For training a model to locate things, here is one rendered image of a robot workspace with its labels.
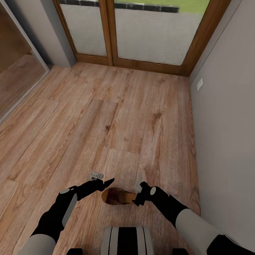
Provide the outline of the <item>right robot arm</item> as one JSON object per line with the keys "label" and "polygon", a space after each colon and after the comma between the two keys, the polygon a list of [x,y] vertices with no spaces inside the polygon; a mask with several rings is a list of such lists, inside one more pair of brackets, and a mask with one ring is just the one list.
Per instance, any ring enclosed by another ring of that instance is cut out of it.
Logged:
{"label": "right robot arm", "polygon": [[168,196],[161,188],[150,187],[146,182],[141,182],[142,179],[143,176],[139,175],[134,186],[138,194],[132,202],[139,206],[144,205],[145,200],[152,201],[177,229],[195,255],[255,255],[254,252],[241,247],[227,233],[202,219],[172,194]]}

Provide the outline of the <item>robot trunk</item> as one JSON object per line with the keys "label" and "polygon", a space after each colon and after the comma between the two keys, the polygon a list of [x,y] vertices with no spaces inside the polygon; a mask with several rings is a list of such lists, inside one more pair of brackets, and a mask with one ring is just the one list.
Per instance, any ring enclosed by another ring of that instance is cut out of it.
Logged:
{"label": "robot trunk", "polygon": [[148,227],[107,227],[101,255],[154,255]]}

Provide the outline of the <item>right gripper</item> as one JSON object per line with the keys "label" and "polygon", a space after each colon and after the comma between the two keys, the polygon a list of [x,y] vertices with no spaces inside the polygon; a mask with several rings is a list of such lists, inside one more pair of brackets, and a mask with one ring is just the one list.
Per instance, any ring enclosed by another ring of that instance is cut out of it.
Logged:
{"label": "right gripper", "polygon": [[139,206],[140,204],[141,204],[141,205],[144,205],[145,200],[147,200],[146,197],[145,197],[145,192],[146,192],[146,190],[147,190],[150,186],[147,185],[146,182],[142,182],[142,183],[141,183],[141,187],[142,187],[141,193],[138,193],[136,199],[135,199],[135,200],[132,200],[132,202],[133,202],[134,204],[136,204],[137,206]]}

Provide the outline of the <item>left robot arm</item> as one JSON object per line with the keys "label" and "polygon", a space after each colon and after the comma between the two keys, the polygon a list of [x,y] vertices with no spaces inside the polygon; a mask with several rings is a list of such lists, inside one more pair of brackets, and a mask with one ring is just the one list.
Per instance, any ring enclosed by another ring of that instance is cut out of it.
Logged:
{"label": "left robot arm", "polygon": [[97,190],[104,191],[115,180],[103,183],[103,178],[103,174],[90,171],[88,182],[59,192],[55,204],[41,216],[38,227],[17,255],[52,255],[77,201]]}

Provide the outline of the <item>sandal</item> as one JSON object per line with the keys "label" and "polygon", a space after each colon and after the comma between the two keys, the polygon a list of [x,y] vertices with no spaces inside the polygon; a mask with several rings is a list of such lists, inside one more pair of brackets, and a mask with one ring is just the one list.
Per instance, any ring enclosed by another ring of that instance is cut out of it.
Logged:
{"label": "sandal", "polygon": [[120,188],[108,188],[105,189],[101,195],[102,200],[109,205],[125,205],[134,204],[132,200],[135,200],[137,194],[127,192]]}

